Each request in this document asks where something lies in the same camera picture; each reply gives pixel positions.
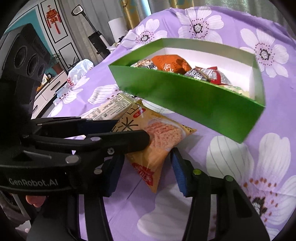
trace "floral bedsheet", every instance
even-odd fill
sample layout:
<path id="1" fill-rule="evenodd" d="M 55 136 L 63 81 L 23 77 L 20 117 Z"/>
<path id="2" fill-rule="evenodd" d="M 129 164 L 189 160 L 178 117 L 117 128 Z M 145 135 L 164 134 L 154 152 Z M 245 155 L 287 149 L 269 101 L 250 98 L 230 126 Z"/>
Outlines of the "floral bedsheet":
<path id="1" fill-rule="evenodd" d="M 210 6 L 152 14 L 90 70 L 49 116 L 79 116 L 105 102 L 118 92 L 107 65 L 144 44 L 166 37 L 213 41 L 256 55 L 264 81 L 266 109 L 242 144 L 177 113 L 146 104 L 198 130 L 178 145 L 183 157 L 211 176 L 233 176 L 273 239 L 296 207 L 296 148 L 292 148 L 296 145 L 295 41 L 280 25 Z M 191 199 L 184 198 L 178 190 L 169 161 L 164 164 L 157 194 L 126 162 L 116 191 L 105 199 L 111 232 L 114 240 L 120 241 L 181 240 L 190 204 Z M 209 239 L 215 233 L 215 217 L 212 209 Z M 82 210 L 81 236 L 87 239 L 83 223 Z"/>

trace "orange snack bag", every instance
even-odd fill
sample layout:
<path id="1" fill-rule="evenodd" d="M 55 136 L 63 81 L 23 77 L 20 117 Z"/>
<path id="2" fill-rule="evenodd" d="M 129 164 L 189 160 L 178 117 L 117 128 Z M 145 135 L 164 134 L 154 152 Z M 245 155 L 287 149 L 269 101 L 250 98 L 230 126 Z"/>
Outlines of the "orange snack bag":
<path id="1" fill-rule="evenodd" d="M 196 130 L 144 107 L 142 100 L 129 109 L 112 131 L 132 130 L 145 130 L 150 136 L 150 144 L 143 151 L 126 156 L 152 192 L 156 193 L 166 156 L 175 145 Z"/>
<path id="2" fill-rule="evenodd" d="M 158 70 L 174 72 L 177 74 L 185 74 L 191 70 L 190 65 L 179 55 L 158 55 L 154 56 L 151 60 Z"/>

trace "open cardboard box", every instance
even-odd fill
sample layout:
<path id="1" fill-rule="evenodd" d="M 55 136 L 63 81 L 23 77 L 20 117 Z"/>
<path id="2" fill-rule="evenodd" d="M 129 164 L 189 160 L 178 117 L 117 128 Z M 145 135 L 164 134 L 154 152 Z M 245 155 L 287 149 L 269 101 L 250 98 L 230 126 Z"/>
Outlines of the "open cardboard box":
<path id="1" fill-rule="evenodd" d="M 130 67 L 156 55 L 177 54 L 192 68 L 217 66 L 233 86 L 226 88 L 183 75 Z M 261 72 L 253 54 L 227 45 L 194 39 L 160 39 L 121 57 L 109 68 L 122 91 L 186 116 L 241 143 L 265 108 Z"/>

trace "blue gripper pad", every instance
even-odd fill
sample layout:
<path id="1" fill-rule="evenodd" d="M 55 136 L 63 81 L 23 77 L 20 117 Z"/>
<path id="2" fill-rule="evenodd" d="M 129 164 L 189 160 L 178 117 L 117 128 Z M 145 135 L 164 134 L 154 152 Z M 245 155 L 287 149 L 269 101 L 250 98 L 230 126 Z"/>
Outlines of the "blue gripper pad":
<path id="1" fill-rule="evenodd" d="M 180 192 L 183 193 L 185 197 L 191 197 L 191 174 L 194 169 L 191 162 L 184 160 L 177 148 L 171 150 L 170 160 Z"/>
<path id="2" fill-rule="evenodd" d="M 116 190 L 123 163 L 124 155 L 114 156 L 112 159 L 104 162 L 102 171 L 105 180 L 105 196 L 111 196 Z"/>

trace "human hand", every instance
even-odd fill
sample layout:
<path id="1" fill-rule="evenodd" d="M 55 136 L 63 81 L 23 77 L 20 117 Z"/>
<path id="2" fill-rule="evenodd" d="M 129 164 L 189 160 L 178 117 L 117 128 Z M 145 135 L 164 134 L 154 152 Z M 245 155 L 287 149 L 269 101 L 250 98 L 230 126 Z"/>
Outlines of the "human hand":
<path id="1" fill-rule="evenodd" d="M 34 207 L 41 207 L 45 199 L 45 196 L 26 196 L 28 204 L 34 205 Z"/>

